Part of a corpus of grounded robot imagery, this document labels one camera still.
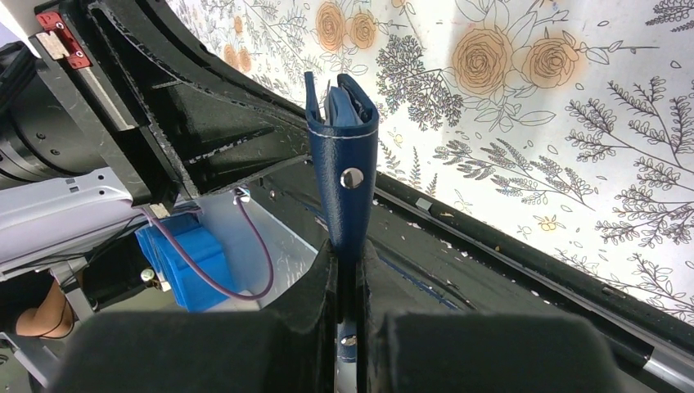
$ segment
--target red bracket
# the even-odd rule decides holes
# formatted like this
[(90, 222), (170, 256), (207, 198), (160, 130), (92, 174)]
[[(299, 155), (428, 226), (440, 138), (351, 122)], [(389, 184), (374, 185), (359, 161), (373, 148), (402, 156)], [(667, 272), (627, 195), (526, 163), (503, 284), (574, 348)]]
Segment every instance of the red bracket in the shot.
[(67, 62), (73, 70), (92, 66), (92, 62), (84, 53), (77, 40), (74, 39), (74, 35), (67, 28), (61, 14), (55, 11), (46, 11), (37, 14), (36, 19), (45, 32), (52, 31), (60, 39), (70, 54), (67, 57)]

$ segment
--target metal screw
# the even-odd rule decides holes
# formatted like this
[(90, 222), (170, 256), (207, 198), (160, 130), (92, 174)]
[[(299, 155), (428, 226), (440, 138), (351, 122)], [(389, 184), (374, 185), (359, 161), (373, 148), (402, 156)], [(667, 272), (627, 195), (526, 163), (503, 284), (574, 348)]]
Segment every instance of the metal screw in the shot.
[(154, 279), (154, 277), (156, 277), (156, 273), (154, 273), (154, 270), (149, 269), (149, 268), (144, 269), (140, 273), (140, 279), (142, 280), (142, 282), (150, 282), (151, 280)]
[(364, 174), (361, 170), (356, 168), (347, 168), (340, 176), (340, 184), (348, 190), (354, 190), (356, 187), (362, 185), (363, 181)]
[(342, 337), (342, 340), (340, 340), (340, 344), (342, 344), (343, 346), (356, 346), (357, 345), (357, 337), (356, 336)]

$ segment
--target orange rose illustration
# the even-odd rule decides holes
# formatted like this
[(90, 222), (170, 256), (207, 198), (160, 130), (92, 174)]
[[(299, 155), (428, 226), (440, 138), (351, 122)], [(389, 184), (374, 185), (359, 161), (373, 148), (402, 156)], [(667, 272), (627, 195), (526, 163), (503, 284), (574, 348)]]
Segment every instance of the orange rose illustration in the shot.
[(544, 38), (533, 44), (521, 72), (539, 88), (555, 88), (569, 80), (579, 54), (562, 38)]
[(250, 71), (250, 54), (246, 47), (242, 47), (239, 51), (239, 63), (243, 72)]
[(234, 30), (237, 32), (237, 35), (243, 33), (243, 22), (240, 16), (234, 16)]
[(238, 70), (237, 51), (234, 50), (233, 46), (228, 44), (224, 46), (224, 61)]
[(318, 8), (316, 30), (323, 49), (337, 52), (345, 36), (345, 17), (342, 16), (342, 10), (331, 2), (323, 3)]
[(376, 24), (373, 18), (365, 13), (359, 12), (351, 20), (349, 38), (359, 49), (366, 49), (373, 45), (376, 38)]
[(474, 29), (465, 34), (453, 53), (458, 84), (479, 96), (493, 93), (511, 69), (512, 51), (506, 35), (495, 30)]

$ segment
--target white stitching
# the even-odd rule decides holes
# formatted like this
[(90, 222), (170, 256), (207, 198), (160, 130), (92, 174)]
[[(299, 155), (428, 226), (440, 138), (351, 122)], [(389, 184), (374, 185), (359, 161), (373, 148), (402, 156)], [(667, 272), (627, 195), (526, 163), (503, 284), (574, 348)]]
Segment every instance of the white stitching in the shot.
[(378, 129), (374, 129), (374, 130), (371, 131), (370, 133), (367, 133), (367, 134), (364, 134), (364, 135), (355, 135), (355, 136), (353, 136), (353, 137), (333, 137), (333, 136), (331, 136), (331, 135), (322, 135), (322, 134), (320, 134), (320, 133), (317, 133), (317, 132), (313, 131), (312, 129), (309, 129), (309, 132), (312, 133), (313, 135), (315, 135), (315, 136), (317, 136), (317, 137), (321, 137), (321, 138), (328, 138), (328, 139), (359, 139), (359, 138), (370, 137), (370, 136), (372, 136), (374, 133), (376, 133), (376, 131), (378, 131)]

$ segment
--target blue leather strap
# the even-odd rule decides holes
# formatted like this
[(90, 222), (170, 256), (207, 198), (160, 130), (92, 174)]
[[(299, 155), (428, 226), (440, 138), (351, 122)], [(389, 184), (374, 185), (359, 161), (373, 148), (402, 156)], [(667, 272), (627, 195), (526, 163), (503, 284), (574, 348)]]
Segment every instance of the blue leather strap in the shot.
[[(307, 72), (304, 77), (313, 167), (330, 240), (338, 259), (337, 357), (339, 361), (351, 363), (357, 359), (354, 344), (356, 264), (362, 258), (376, 184), (378, 110), (354, 79), (340, 74), (337, 75), (338, 88), (349, 94), (349, 110), (354, 110), (358, 120), (352, 122), (354, 125), (342, 125), (344, 121), (338, 122), (340, 126), (324, 124), (313, 73)], [(358, 187), (349, 189), (340, 183), (346, 169), (361, 172), (363, 181)]]
[[(378, 110), (354, 79), (340, 74), (338, 86), (349, 93), (363, 124), (325, 125), (320, 116), (313, 73), (307, 72), (305, 80), (309, 143), (330, 239), (340, 264), (355, 265), (366, 241), (376, 184)], [(340, 176), (348, 168), (359, 169), (364, 176), (361, 185), (351, 190), (340, 185)]]

